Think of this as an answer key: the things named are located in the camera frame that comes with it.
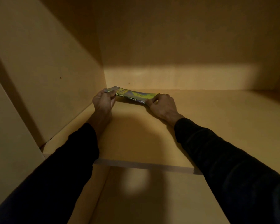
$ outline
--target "black sleeve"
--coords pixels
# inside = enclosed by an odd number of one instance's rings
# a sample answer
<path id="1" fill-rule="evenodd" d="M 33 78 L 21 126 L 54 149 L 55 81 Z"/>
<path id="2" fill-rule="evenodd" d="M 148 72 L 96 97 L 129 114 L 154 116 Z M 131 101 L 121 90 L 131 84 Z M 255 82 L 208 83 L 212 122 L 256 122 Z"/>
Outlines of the black sleeve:
<path id="1" fill-rule="evenodd" d="M 280 223 L 277 172 L 189 119 L 177 121 L 174 131 L 231 224 Z"/>
<path id="2" fill-rule="evenodd" d="M 86 123 L 0 205 L 0 224 L 66 224 L 98 155 L 96 133 Z"/>

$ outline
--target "forearm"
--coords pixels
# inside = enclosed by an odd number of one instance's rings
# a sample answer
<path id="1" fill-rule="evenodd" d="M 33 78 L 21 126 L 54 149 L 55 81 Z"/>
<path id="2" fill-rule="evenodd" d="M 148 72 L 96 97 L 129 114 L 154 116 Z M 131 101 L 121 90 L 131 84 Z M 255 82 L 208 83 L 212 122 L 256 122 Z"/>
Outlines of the forearm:
<path id="1" fill-rule="evenodd" d="M 233 223 L 280 223 L 280 175 L 243 150 L 188 119 L 175 135 Z"/>
<path id="2" fill-rule="evenodd" d="M 67 223 L 98 158 L 96 134 L 84 124 L 0 206 L 0 223 Z"/>

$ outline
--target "book cover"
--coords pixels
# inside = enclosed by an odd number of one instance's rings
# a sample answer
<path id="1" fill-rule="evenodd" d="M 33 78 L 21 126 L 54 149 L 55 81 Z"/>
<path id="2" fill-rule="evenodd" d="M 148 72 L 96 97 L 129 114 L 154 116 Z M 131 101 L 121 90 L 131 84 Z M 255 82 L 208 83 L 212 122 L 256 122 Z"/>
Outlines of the book cover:
<path id="1" fill-rule="evenodd" d="M 157 95 L 157 93 L 142 93 L 142 92 L 136 92 L 132 90 L 126 90 L 118 86 L 113 86 L 112 88 L 105 89 L 105 92 L 111 92 L 113 90 L 116 90 L 117 96 L 126 97 L 130 100 L 134 100 L 142 104 L 145 104 L 146 99 L 151 99 L 155 95 Z"/>

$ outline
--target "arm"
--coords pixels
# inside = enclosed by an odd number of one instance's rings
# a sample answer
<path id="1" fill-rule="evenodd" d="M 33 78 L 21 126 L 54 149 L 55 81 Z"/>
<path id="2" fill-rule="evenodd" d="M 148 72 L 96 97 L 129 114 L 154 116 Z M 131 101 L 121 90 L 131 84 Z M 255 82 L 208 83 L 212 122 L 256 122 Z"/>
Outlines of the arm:
<path id="1" fill-rule="evenodd" d="M 174 126 L 176 140 L 204 174 L 230 223 L 280 223 L 277 172 L 210 129 L 184 118 L 169 95 L 158 95 L 147 104 Z"/>
<path id="2" fill-rule="evenodd" d="M 69 220 L 98 158 L 97 137 L 111 119 L 115 93 L 93 98 L 95 112 L 66 143 L 39 165 L 0 205 L 0 223 L 64 223 Z"/>

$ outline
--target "wooden shelf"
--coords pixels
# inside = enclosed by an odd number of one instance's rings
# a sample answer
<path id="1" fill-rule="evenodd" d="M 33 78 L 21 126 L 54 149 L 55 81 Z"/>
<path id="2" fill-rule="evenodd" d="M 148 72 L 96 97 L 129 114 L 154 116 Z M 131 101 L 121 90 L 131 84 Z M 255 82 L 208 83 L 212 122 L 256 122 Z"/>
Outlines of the wooden shelf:
<path id="1" fill-rule="evenodd" d="M 280 173 L 280 94 L 239 90 L 141 90 L 170 94 L 178 111 Z M 93 113 L 90 105 L 45 144 L 49 156 Z M 193 173 L 173 128 L 144 105 L 118 99 L 99 141 L 98 164 Z"/>

